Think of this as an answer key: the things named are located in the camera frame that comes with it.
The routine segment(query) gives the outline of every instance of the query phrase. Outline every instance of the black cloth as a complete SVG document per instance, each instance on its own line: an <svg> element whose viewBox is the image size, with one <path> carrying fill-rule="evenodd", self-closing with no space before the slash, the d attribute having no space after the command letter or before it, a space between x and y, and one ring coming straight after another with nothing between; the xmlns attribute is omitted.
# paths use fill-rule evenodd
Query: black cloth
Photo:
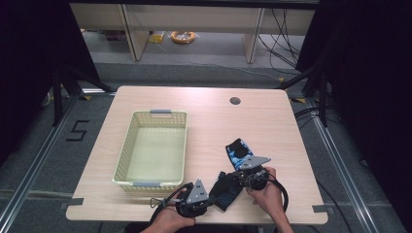
<svg viewBox="0 0 412 233"><path fill-rule="evenodd" d="M213 185L209 196L216 197L214 205L226 211L227 207L236 199L242 189L243 186L238 182L236 177L230 173L226 174L225 172L221 172L219 174L219 180Z"/></svg>

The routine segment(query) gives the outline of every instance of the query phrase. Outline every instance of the light green basket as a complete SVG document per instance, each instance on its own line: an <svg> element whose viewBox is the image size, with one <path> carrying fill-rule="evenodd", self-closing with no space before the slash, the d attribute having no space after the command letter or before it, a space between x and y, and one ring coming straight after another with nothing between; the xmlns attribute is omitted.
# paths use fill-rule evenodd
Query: light green basket
<svg viewBox="0 0 412 233"><path fill-rule="evenodd" d="M183 182L187 113L135 112L113 182L125 190L173 189Z"/></svg>

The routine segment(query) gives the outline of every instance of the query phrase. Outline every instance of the person's hand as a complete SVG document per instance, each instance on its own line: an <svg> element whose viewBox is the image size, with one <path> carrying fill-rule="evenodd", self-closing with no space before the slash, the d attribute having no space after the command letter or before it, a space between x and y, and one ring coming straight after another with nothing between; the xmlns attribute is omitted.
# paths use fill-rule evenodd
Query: person's hand
<svg viewBox="0 0 412 233"><path fill-rule="evenodd" d="M275 180L276 170L271 167L265 169L272 175L269 175L269 180ZM275 184L268 182L262 190L247 189L247 192L254 198L253 204L259 205L270 215L280 232L293 232L283 210L282 192Z"/></svg>
<svg viewBox="0 0 412 233"><path fill-rule="evenodd" d="M177 230L193 226L195 224L194 217L180 216L174 207L167 207L158 213L154 223L143 232L145 233L173 233Z"/></svg>

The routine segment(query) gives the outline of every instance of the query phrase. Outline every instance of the cable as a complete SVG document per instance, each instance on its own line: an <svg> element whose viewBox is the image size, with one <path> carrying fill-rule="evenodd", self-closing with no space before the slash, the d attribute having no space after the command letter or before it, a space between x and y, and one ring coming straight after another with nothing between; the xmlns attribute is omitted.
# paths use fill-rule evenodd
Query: cable
<svg viewBox="0 0 412 233"><path fill-rule="evenodd" d="M302 129L309 121L317 117L318 115L312 116L310 119L306 120L302 125L299 126L299 130Z"/></svg>
<svg viewBox="0 0 412 233"><path fill-rule="evenodd" d="M311 228L313 231L317 232L317 233L321 233L318 229L315 228L315 226L313 225L308 225L309 228Z"/></svg>
<svg viewBox="0 0 412 233"><path fill-rule="evenodd" d="M326 190L326 188L318 181L318 179L316 179L316 183L318 184L318 186L324 190L324 192L330 197L330 200L332 200L333 204L335 205L337 211L339 212L339 214L342 216L343 220L345 221L346 227L348 228L349 233L352 233L352 228L351 225L348 222L348 219L345 217L345 215L343 215L342 210L340 209L339 205L337 204L337 202L335 201L335 199L332 197L332 195Z"/></svg>
<svg viewBox="0 0 412 233"><path fill-rule="evenodd" d="M98 233L101 233L101 232L102 232L102 229L103 229L103 221L100 222L100 224L99 224L99 230L98 230L97 232L98 232Z"/></svg>
<svg viewBox="0 0 412 233"><path fill-rule="evenodd" d="M280 72L280 73L284 73L284 74L288 74L288 75L299 75L299 74L295 74L295 73L290 73L290 72L285 72L285 71L281 71L276 69L273 64L272 64L272 54L275 54L277 57L279 57L280 59L284 60L286 63L290 62L288 61L285 57L283 57L282 55L280 55L279 53L277 53L276 51L274 51L273 49L271 49L266 43L264 43L264 41L260 38L260 36L258 36L260 41L263 43L264 46L266 46L267 50L270 52L269 53L269 63L270 66L272 67L272 69L274 71Z"/></svg>
<svg viewBox="0 0 412 233"><path fill-rule="evenodd" d="M280 190L281 190L281 192L283 193L283 195L284 195L284 205L283 205L283 207L284 207L284 212L288 209L288 205L289 205L289 195L288 195L288 192L286 191L286 189L284 188L284 186L281 184L281 183L279 183L278 182L278 180L276 180L276 178L272 175L272 174L269 174L271 177L273 177L273 179L275 179L275 180L268 180L269 182L271 182L271 183L273 183L273 184L275 184Z"/></svg>
<svg viewBox="0 0 412 233"><path fill-rule="evenodd" d="M312 111L317 111L317 110L319 110L319 107L304 109L304 110L302 110L302 111L299 111L299 112L295 113L295 114L294 114L294 117L295 117L295 118L298 118L298 117L300 117L300 116L302 116L302 115L304 115L304 114L310 113L310 112L312 112Z"/></svg>
<svg viewBox="0 0 412 233"><path fill-rule="evenodd" d="M342 124L341 121L337 121L337 120L331 119L329 117L327 117L326 119L328 119L330 122L333 122L333 123Z"/></svg>
<svg viewBox="0 0 412 233"><path fill-rule="evenodd" d="M292 59L293 59L293 61L294 61L294 66L295 66L295 63L297 62L297 59L296 59L295 55L296 55L297 53L295 53L293 50L296 50L296 51L298 51L298 52L300 52L300 51L297 50L295 47L293 47L293 46L291 45L290 40L289 40L288 25L287 25L287 23L286 23L286 15L287 15L287 13L288 13L288 10L287 10L287 9L284 9L284 10L283 10L283 13L284 13L284 16L283 16L283 20L284 20L284 21L283 21L282 26L281 26L281 24L280 24L279 21L278 21L278 18L276 18L274 9L272 9L272 15L273 15L273 17L275 18L276 24L278 25L278 28L279 28L278 38L277 38L276 40L273 38L273 36L272 36L272 38L275 40L275 45L278 44L280 47L282 47L283 49L285 49L285 50L287 50L287 51L289 51L289 52L291 53ZM285 40L285 42L287 43L289 49L284 48L283 46L281 46L281 45L278 43L278 39L279 39L280 35L282 35L282 37L284 38L284 40Z"/></svg>
<svg viewBox="0 0 412 233"><path fill-rule="evenodd" d="M276 51L274 50L274 46L276 45L276 43L275 43L275 45L273 45L273 47L271 48L271 47L269 47L266 43L264 43L264 41L261 39L260 36L258 36L258 38L260 39L261 43L266 47L266 49L267 49L270 53L274 54L275 56L277 56L278 58L280 58L281 60L283 60L285 63L287 63L288 65L290 65L290 66L292 66L292 67L294 68L294 64L293 64L291 61L287 60L283 55L279 54L278 52L276 52Z"/></svg>
<svg viewBox="0 0 412 233"><path fill-rule="evenodd" d="M266 76L266 77L269 77L270 79L273 79L273 80L276 80L276 81L280 82L278 78L275 78L275 77L270 76L270 75L268 75L268 74L263 74L263 73L257 73L257 72L247 71L247 70L244 70L244 69L242 69L242 68L227 67L227 66L222 66L222 65L218 65L218 64L203 64L203 63L197 63L197 62L192 62L192 61L178 60L178 59L174 58L174 57L173 57L165 48L163 48L160 44L158 44L158 43L156 43L156 44L157 44L157 45L160 47L160 49L163 50L163 51L166 53L166 55L168 55L172 60L175 60L175 61L180 62L180 63L188 63L188 64L197 65L197 66L210 66L210 67L217 66L217 67L222 67L222 68L226 68L226 69L239 70L239 71L242 71L242 72L245 72L245 73L248 73L248 74L252 74L252 75Z"/></svg>
<svg viewBox="0 0 412 233"><path fill-rule="evenodd" d="M155 218L157 217L158 213L160 213L164 208L166 208L167 203L180 191L182 191L184 188L193 186L193 183L185 183L182 186L180 186L178 189L172 192L168 197L164 198L159 204L157 204L157 209L155 209L154 214L151 217L151 220L149 221L149 226L152 225L152 223L155 221Z"/></svg>

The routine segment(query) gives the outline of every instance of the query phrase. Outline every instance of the floor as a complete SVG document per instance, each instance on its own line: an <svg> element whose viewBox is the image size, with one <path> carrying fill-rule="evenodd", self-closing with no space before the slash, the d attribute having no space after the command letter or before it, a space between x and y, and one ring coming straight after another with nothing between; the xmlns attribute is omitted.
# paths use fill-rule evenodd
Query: floor
<svg viewBox="0 0 412 233"><path fill-rule="evenodd" d="M251 72L250 68L261 68L297 73L292 69L294 61L289 51L279 46L275 49L292 65L271 55L262 42L257 45L254 63L248 64L243 51L242 35L237 34L197 33L192 43L177 45L171 42L170 32L166 32L161 44L147 44L142 59L137 62L131 59L126 41L108 41L105 35L98 31L86 31L83 35L96 65L173 65L182 68L205 66L240 72ZM272 38L270 35L262 35L261 38L272 48L277 36ZM290 44L297 50L301 48L303 40L304 37L289 37ZM280 41L281 45L288 47L284 38ZM270 73L257 74L254 70L253 75L269 76L274 82L280 81L278 76L272 77ZM294 87L294 89L300 88L299 84ZM97 96L93 97L93 102L78 101L79 103L74 106L76 115L67 118L67 125L61 129L62 133L69 135L70 130L73 130L71 125L76 120L87 118L90 122L97 122L91 130L87 131L88 135L95 137L104 116L91 116L90 113L97 110L107 111L112 100L113 96ZM305 103L293 100L292 108L297 113L314 104L316 104L316 99L315 102L308 100ZM295 232L350 232L348 225L351 226L352 232L406 232L391 204L386 200L385 194L374 180L373 174L367 167L360 165L361 155L344 125L339 122L338 113L328 110L327 118L329 122L327 129L322 128L318 119L312 115L299 117L297 122L315 177L320 182L329 221L323 226L296 225L293 227ZM25 139L27 146L22 147L21 152L12 156L6 166L0 169L0 207L2 209L10 204L9 199L14 190L18 189L20 181L24 179L24 171L30 169L32 161L36 160L37 151L44 150L40 142L49 139L50 128L44 125L52 121L52 107L46 106L45 110L38 115L37 120L38 123L32 128L32 132L36 134L28 134ZM76 161L69 160L72 164L67 164L65 160L61 160L54 154L79 152L76 147L67 146L66 138L57 139L55 145L52 146L54 152L47 158L45 167L39 175L34 178L37 181L30 189L19 213L14 216L15 221L10 226L9 232L120 232L122 230L127 222L73 222L64 216L65 205L70 200L81 174L80 172L78 175L73 175L70 168L80 167L82 169L87 160L87 152L92 149L93 137L83 141L81 154L84 155ZM366 207L366 212L362 212L363 207ZM266 225L261 226L259 232L272 231L273 225Z"/></svg>

